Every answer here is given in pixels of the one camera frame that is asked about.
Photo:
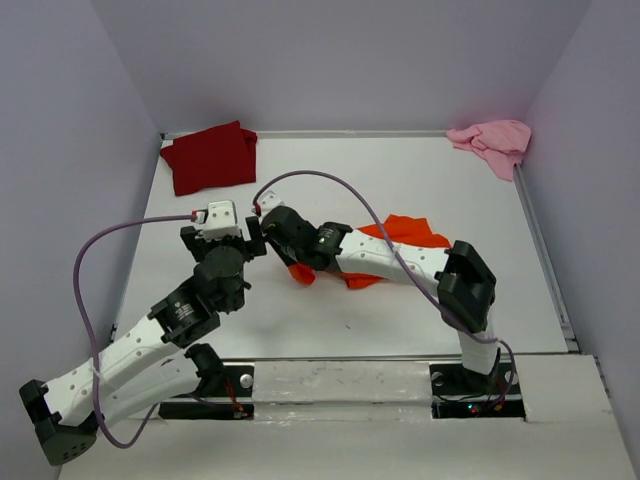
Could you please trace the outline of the orange t-shirt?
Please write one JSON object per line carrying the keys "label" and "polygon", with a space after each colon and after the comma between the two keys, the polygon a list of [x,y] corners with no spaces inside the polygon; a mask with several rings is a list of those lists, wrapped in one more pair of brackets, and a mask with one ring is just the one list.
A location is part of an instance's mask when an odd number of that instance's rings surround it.
{"label": "orange t-shirt", "polygon": [[[449,240],[433,233],[426,218],[414,218],[390,214],[383,226],[394,242],[423,248],[450,248]],[[296,263],[288,266],[290,276],[301,285],[312,285],[316,274],[308,266]],[[341,279],[351,290],[361,290],[382,281],[381,277],[363,273],[331,273]]]}

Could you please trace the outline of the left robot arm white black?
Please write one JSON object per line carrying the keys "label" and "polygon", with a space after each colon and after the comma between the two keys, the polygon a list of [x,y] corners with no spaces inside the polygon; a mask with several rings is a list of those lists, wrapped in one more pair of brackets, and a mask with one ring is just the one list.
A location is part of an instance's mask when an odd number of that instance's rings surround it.
{"label": "left robot arm white black", "polygon": [[244,266],[266,253],[259,220],[247,229],[217,225],[217,215],[198,211],[195,226],[181,239],[196,264],[192,275],[151,307],[123,337],[89,360],[49,381],[31,380],[19,395],[48,463],[61,466],[93,446],[98,436],[139,411],[151,414],[180,395],[207,404],[224,397],[235,419],[246,417],[235,387],[239,379],[202,338],[221,325],[220,317],[241,309],[250,284]]}

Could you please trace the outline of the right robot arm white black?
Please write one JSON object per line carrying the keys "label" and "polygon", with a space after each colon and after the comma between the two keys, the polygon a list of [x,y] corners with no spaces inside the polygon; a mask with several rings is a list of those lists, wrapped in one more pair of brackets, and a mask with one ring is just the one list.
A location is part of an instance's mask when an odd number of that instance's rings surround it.
{"label": "right robot arm white black", "polygon": [[335,222],[315,227],[287,206],[263,212],[261,230],[291,270],[342,278],[366,275],[417,287],[458,334],[462,361],[451,391],[499,391],[501,348],[490,321],[496,277],[471,244],[456,241],[448,248],[427,248]]}

